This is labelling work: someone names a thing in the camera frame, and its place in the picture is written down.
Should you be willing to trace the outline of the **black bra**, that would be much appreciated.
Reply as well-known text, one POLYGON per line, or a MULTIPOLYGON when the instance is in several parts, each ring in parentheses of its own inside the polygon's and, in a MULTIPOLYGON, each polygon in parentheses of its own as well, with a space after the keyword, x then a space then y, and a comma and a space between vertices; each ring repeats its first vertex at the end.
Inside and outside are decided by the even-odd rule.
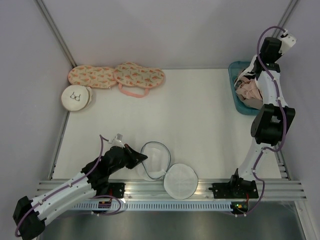
POLYGON ((255 72, 253 71, 253 69, 246 68, 240 73, 239 77, 240 78, 241 77, 253 77, 254 78, 255 72))

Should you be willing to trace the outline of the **white mesh laundry bag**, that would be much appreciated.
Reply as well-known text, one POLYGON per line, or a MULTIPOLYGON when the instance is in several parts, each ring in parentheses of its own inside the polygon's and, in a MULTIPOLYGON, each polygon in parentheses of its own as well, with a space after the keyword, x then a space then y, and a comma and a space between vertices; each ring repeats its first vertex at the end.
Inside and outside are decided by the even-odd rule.
POLYGON ((162 180, 167 194, 179 201, 196 192, 199 182, 196 172, 186 164, 172 163, 171 152, 163 143, 149 141, 142 146, 140 153, 147 156, 135 168, 142 179, 150 182, 162 180))

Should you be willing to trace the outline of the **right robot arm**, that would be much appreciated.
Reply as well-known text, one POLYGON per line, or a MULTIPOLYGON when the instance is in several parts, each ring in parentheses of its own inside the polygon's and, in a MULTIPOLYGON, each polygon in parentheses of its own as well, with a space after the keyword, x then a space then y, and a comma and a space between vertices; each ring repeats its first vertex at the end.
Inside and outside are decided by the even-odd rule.
POLYGON ((248 153, 227 184, 229 194, 235 198, 241 197, 246 191, 257 190, 256 171, 259 163, 268 153, 281 150, 295 117, 295 109, 288 106, 282 93, 281 71, 277 61, 296 41, 289 33, 279 38, 259 40, 257 54, 243 71, 243 74, 254 74, 255 84, 262 95, 262 107, 251 125, 252 143, 248 153))

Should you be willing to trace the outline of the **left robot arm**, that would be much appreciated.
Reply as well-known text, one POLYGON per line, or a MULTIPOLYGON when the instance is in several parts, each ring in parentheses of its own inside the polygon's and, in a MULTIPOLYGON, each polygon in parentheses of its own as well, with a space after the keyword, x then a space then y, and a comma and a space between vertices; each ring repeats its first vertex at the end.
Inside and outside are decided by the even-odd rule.
POLYGON ((128 144, 112 146, 88 163, 74 177, 45 194, 20 198, 13 212, 15 236, 32 240, 55 218, 82 201, 105 198, 109 193, 109 177, 122 168, 133 169, 148 157, 128 144))

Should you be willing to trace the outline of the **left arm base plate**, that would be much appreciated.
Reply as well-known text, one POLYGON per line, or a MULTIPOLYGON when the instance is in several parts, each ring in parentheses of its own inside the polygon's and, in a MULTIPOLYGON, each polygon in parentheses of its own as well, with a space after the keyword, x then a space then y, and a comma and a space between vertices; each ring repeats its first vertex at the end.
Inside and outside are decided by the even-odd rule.
POLYGON ((108 195, 117 199, 122 199, 125 194, 124 182, 109 182, 96 192, 97 196, 108 195))

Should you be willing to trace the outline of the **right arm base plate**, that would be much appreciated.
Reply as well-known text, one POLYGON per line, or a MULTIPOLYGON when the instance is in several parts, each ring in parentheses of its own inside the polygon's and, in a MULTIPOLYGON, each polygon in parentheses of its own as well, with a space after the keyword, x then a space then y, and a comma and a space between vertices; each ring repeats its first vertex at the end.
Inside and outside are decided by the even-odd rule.
POLYGON ((215 199, 258 199, 259 193, 255 181, 248 183, 236 183, 231 186, 230 182, 213 183, 209 188, 215 199))

